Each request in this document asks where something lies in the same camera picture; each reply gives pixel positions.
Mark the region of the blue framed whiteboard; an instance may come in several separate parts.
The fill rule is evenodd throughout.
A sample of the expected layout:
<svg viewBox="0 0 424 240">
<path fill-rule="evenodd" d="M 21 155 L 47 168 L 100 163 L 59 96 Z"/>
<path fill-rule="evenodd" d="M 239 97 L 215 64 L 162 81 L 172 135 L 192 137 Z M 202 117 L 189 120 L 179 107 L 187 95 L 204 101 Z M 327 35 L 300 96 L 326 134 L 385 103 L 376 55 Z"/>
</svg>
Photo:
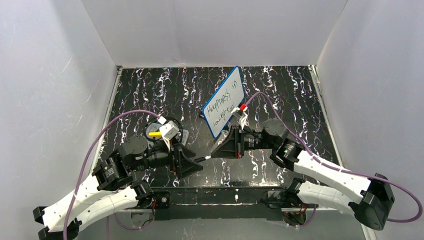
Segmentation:
<svg viewBox="0 0 424 240">
<path fill-rule="evenodd" d="M 213 138 L 218 138 L 232 118 L 232 110 L 245 98 L 243 74 L 235 66 L 202 108 L 202 115 Z"/>
</svg>

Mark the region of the black marker cap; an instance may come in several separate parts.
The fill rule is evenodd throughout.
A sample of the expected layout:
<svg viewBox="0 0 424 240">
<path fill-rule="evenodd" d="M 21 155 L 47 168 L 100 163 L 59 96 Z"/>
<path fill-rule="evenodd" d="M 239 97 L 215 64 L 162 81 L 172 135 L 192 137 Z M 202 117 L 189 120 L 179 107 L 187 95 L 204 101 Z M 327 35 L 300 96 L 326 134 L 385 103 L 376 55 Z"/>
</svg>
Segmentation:
<svg viewBox="0 0 424 240">
<path fill-rule="evenodd" d="M 205 161 L 206 160 L 206 158 L 205 157 L 200 157 L 200 158 L 196 158 L 194 161 L 196 162 L 196 163 L 200 163 L 200 162 L 203 162 L 203 161 Z"/>
</svg>

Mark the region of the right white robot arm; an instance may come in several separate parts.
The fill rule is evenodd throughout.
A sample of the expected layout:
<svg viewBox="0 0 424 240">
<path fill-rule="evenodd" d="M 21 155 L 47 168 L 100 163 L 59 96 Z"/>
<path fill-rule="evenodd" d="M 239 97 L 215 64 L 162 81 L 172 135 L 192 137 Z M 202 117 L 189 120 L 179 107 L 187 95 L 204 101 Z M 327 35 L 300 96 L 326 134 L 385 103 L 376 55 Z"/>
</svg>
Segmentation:
<svg viewBox="0 0 424 240">
<path fill-rule="evenodd" d="M 279 167 L 314 178 L 323 185 L 296 180 L 287 190 L 304 204 L 337 209 L 355 217 L 368 228 L 381 231 L 395 197 L 388 179 L 379 173 L 360 176 L 338 167 L 290 139 L 289 130 L 277 118 L 264 122 L 262 131 L 233 125 L 212 158 L 240 159 L 249 150 L 270 149 L 270 159 Z"/>
</svg>

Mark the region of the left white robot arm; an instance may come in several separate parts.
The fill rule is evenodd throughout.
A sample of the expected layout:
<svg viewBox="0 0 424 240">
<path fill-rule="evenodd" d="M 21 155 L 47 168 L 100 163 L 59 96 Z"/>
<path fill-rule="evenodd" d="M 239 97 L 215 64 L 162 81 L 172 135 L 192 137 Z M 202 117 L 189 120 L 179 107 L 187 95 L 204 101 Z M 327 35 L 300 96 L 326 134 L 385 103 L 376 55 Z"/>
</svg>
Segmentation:
<svg viewBox="0 0 424 240">
<path fill-rule="evenodd" d="M 169 207 L 164 192 L 155 193 L 137 172 L 169 167 L 180 180 L 202 171 L 195 153 L 174 140 L 171 147 L 159 143 L 153 149 L 142 135 L 134 135 L 98 162 L 77 191 L 72 191 L 51 206 L 33 210 L 34 220 L 44 227 L 41 240 L 73 240 L 90 224 L 118 211 L 140 207 L 154 212 Z"/>
</svg>

